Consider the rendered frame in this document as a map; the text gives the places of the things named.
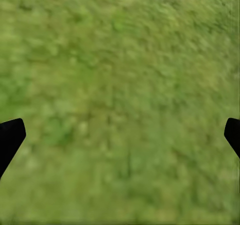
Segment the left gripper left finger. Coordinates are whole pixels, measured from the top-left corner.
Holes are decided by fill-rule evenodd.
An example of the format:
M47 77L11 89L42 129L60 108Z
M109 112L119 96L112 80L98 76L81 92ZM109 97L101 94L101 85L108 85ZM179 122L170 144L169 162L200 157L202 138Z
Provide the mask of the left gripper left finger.
M0 178L26 137L21 118L0 123Z

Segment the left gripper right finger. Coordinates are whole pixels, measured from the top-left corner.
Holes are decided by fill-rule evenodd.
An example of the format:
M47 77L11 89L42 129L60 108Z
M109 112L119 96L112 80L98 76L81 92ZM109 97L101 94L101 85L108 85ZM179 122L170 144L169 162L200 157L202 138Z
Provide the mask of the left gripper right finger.
M228 118L224 136L240 158L240 120Z

